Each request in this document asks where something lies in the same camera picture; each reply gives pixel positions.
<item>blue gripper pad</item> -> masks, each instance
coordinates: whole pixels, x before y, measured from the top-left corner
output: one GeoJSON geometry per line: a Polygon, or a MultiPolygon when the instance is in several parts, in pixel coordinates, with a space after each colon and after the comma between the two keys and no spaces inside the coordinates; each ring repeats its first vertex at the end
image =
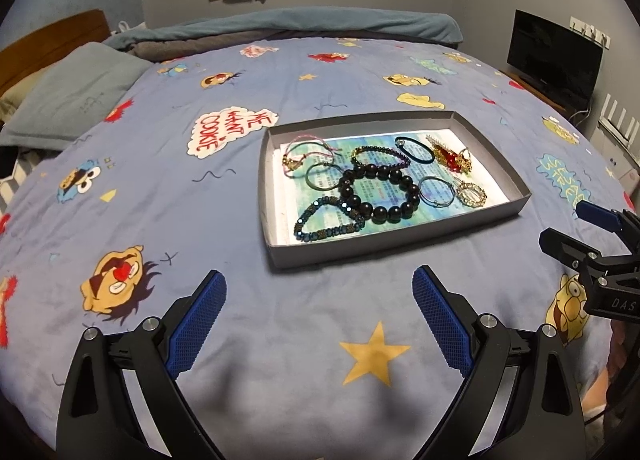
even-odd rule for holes
{"type": "Polygon", "coordinates": [[[575,206],[575,214],[581,220],[588,221],[610,233],[622,230],[620,217],[616,213],[591,202],[585,200],[578,202],[575,206]]]}
{"type": "Polygon", "coordinates": [[[191,369],[226,300],[225,277],[214,275],[169,339],[165,363],[172,379],[191,369]]]}
{"type": "Polygon", "coordinates": [[[427,272],[419,268],[414,272],[414,299],[438,342],[440,351],[450,368],[459,370],[463,377],[473,368],[469,335],[438,287],[427,272]]]}

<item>tv stand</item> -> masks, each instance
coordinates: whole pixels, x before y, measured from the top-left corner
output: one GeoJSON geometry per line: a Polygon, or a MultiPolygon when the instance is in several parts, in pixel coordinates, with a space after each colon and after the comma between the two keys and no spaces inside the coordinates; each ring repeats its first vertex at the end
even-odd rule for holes
{"type": "Polygon", "coordinates": [[[542,100],[542,102],[554,108],[558,113],[560,113],[563,117],[565,117],[565,119],[569,120],[569,117],[571,116],[572,112],[569,111],[567,108],[560,106],[560,104],[552,101],[542,91],[537,90],[536,88],[531,86],[531,84],[529,84],[526,80],[524,80],[519,75],[516,75],[513,72],[506,72],[506,71],[502,71],[502,73],[505,74],[507,77],[511,78],[512,80],[514,80],[515,82],[517,82],[525,90],[529,91],[529,93],[534,94],[536,97],[542,100]]]}

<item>gray pillow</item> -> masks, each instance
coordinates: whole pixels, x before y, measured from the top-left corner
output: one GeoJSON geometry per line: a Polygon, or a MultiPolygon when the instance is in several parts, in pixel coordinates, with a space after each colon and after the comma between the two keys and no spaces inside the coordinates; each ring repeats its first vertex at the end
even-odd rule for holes
{"type": "Polygon", "coordinates": [[[0,131],[0,145],[63,151],[101,122],[151,62],[100,43],[53,66],[0,131]]]}

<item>wooden headboard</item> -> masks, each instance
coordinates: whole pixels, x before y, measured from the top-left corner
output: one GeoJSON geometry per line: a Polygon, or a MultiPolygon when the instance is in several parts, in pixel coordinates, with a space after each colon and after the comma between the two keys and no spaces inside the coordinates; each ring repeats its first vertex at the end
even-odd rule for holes
{"type": "Polygon", "coordinates": [[[18,39],[0,52],[0,96],[14,84],[88,42],[109,37],[102,10],[89,10],[61,19],[18,39]]]}

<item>metal screw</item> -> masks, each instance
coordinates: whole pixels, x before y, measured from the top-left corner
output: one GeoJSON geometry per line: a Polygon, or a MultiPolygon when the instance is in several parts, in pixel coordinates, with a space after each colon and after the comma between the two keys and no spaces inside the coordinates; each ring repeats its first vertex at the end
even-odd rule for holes
{"type": "Polygon", "coordinates": [[[150,317],[149,319],[145,319],[145,321],[142,323],[142,328],[147,332],[152,332],[153,330],[158,328],[159,324],[160,321],[156,317],[150,317]]]}
{"type": "Polygon", "coordinates": [[[82,334],[82,337],[84,337],[84,339],[86,341],[91,341],[92,339],[95,339],[98,336],[98,329],[97,328],[87,328],[84,331],[84,334],[82,334]]]}
{"type": "Polygon", "coordinates": [[[482,326],[486,326],[487,328],[493,328],[498,324],[498,321],[491,314],[484,314],[480,318],[480,323],[482,324],[482,326]]]}
{"type": "Polygon", "coordinates": [[[551,325],[542,325],[542,333],[545,334],[547,337],[555,337],[556,329],[553,328],[553,326],[551,325]]]}

